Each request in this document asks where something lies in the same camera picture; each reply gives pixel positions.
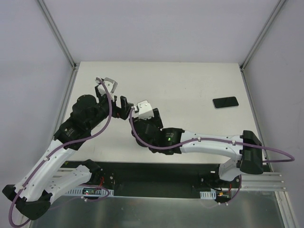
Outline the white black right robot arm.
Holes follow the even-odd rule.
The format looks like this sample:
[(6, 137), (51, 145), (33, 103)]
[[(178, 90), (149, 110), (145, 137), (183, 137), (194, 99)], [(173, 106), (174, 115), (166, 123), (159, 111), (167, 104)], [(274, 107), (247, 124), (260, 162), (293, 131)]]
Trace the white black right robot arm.
[(218, 187), (225, 187), (242, 174), (260, 175), (264, 172), (260, 141), (252, 131), (243, 131), (242, 135), (211, 136), (181, 128), (164, 128), (158, 109), (142, 113), (133, 108), (129, 122), (137, 143), (153, 153), (203, 153), (227, 157), (214, 175)]

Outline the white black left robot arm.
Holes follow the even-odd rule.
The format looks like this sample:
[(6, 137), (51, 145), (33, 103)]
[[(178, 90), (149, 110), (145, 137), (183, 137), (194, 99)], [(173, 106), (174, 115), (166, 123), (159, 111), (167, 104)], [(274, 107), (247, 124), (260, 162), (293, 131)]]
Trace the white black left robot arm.
[(126, 120), (133, 107), (124, 96), (121, 105), (116, 105), (117, 97), (102, 85), (95, 87), (96, 95), (82, 95), (72, 106), (70, 117), (63, 122), (47, 151), (17, 184), (6, 185), (2, 193), (11, 201), (9, 222), (13, 222), (13, 211), (17, 209), (28, 220), (43, 216), (50, 206), (70, 189), (78, 185), (101, 186), (103, 176), (97, 163), (88, 159), (69, 175), (52, 180), (57, 170), (71, 157), (84, 142), (91, 140), (108, 127), (112, 118)]

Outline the black phone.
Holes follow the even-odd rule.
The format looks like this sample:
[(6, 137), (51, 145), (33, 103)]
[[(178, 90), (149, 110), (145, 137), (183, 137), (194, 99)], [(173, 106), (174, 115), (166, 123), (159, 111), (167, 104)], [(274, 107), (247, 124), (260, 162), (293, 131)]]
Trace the black phone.
[(235, 96), (215, 98), (212, 100), (216, 109), (238, 107), (239, 103)]

